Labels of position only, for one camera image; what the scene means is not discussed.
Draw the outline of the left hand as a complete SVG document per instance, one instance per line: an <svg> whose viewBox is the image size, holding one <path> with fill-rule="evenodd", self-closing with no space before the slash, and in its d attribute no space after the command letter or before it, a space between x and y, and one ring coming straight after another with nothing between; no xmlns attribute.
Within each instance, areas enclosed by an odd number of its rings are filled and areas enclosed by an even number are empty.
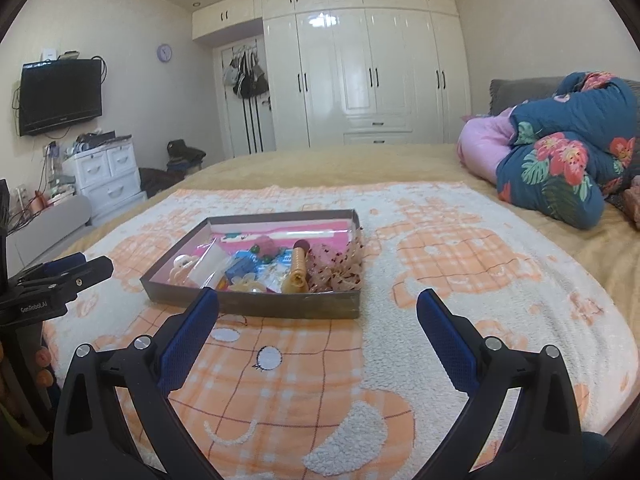
<svg viewBox="0 0 640 480"><path fill-rule="evenodd" d="M41 347L34 356L36 364L35 383L38 387L49 388L54 383L54 377L49 367L52 362L51 352L46 347Z"/></svg>

